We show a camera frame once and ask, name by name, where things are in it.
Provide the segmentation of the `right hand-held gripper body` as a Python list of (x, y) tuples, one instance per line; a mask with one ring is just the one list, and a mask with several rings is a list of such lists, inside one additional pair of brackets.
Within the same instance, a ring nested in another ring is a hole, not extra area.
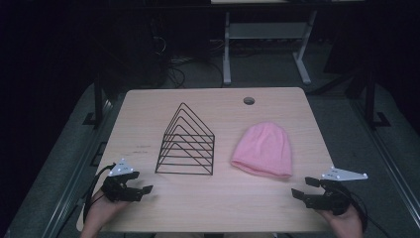
[(332, 211), (334, 215), (341, 215), (352, 205), (362, 215), (366, 214), (359, 203), (355, 201), (352, 193), (342, 185), (342, 182), (368, 179), (367, 174), (331, 167), (318, 179), (322, 180), (320, 187), (324, 189), (324, 193), (321, 195), (308, 194), (311, 199), (305, 201), (307, 208)]

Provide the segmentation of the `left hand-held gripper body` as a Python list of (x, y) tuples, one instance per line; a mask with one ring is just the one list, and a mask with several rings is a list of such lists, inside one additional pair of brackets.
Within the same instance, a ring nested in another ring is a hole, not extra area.
[(140, 201), (142, 194), (136, 194), (133, 187), (128, 187), (127, 182), (118, 182), (117, 176), (129, 174), (135, 170), (127, 163), (125, 159), (121, 159), (109, 172), (105, 178), (101, 190), (110, 201)]

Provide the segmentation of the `pink knitted beanie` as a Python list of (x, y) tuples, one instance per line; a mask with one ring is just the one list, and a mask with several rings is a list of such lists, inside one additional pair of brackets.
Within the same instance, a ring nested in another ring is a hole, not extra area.
[(237, 144), (231, 165), (255, 176), (290, 178), (292, 153), (287, 133), (273, 122), (251, 126)]

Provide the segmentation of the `black wire file rack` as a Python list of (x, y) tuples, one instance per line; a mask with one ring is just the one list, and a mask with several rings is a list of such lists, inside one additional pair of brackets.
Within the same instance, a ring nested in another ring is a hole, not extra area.
[(163, 133), (155, 173), (212, 176), (215, 139), (198, 115), (180, 103)]

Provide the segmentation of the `person's left hand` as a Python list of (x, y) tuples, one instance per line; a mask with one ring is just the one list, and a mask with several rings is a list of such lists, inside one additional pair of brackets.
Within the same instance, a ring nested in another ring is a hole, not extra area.
[(98, 190), (91, 201), (79, 238), (97, 238), (100, 230), (129, 205), (128, 201), (110, 201), (102, 190)]

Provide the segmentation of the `person's right hand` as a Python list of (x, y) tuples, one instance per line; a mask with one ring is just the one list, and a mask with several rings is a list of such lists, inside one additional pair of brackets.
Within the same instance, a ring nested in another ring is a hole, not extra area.
[(350, 205), (341, 215), (334, 215), (331, 211), (317, 210), (331, 226), (337, 238), (363, 238), (363, 226), (356, 209)]

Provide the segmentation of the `black metal stand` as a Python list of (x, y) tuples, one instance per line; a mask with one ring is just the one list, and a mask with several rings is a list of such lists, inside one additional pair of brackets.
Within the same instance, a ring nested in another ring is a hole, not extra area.
[(368, 126), (375, 130), (377, 127), (390, 127), (390, 123), (382, 112), (374, 111), (375, 103), (375, 78), (370, 70), (367, 73), (366, 98), (365, 98), (365, 120)]
[(97, 129), (103, 119), (103, 105), (102, 105), (102, 87), (101, 76), (97, 75), (94, 79), (94, 111), (89, 112), (83, 121), (84, 125), (93, 126)]

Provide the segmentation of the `white metal desk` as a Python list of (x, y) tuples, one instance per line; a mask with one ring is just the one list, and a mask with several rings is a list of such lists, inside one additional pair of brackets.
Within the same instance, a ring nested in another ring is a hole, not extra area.
[(366, 0), (211, 0), (212, 6), (228, 7), (267, 7), (269, 10), (303, 4), (309, 8), (305, 21), (291, 22), (232, 22), (232, 10), (225, 13), (224, 52), (223, 52), (223, 84), (232, 83), (230, 44), (232, 40), (299, 40), (300, 47), (292, 53), (294, 63), (305, 85), (312, 83), (304, 63), (304, 54), (312, 36), (313, 29), (318, 26), (317, 16), (323, 7), (343, 7), (360, 4)]

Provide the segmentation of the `aluminium floor rail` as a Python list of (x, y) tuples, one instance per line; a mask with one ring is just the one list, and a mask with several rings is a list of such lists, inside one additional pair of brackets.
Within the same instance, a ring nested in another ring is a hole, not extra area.
[(378, 128), (382, 127), (383, 120), (380, 122), (369, 122), (365, 117), (365, 110), (360, 102), (351, 100), (350, 105), (355, 111), (357, 117), (361, 120), (361, 123), (378, 151), (384, 167), (390, 176), (390, 179), (394, 183), (398, 194), (400, 195), (417, 228), (420, 230), (420, 200), (415, 196), (403, 173), (395, 163), (394, 157), (386, 148), (385, 142), (378, 134)]
[(84, 204), (86, 192), (93, 183), (96, 171), (110, 135), (113, 104), (106, 99), (99, 108), (102, 119), (96, 123), (96, 113), (88, 112), (82, 117), (80, 132), (73, 130), (74, 136), (64, 142), (73, 149), (73, 154), (59, 158), (52, 173), (63, 179), (63, 188), (56, 191), (58, 200), (42, 238), (59, 238), (68, 220)]

